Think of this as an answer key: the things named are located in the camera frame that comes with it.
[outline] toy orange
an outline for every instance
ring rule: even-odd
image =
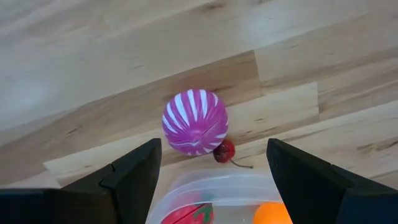
[[[254,214],[253,224],[293,224],[285,204],[263,203]]]

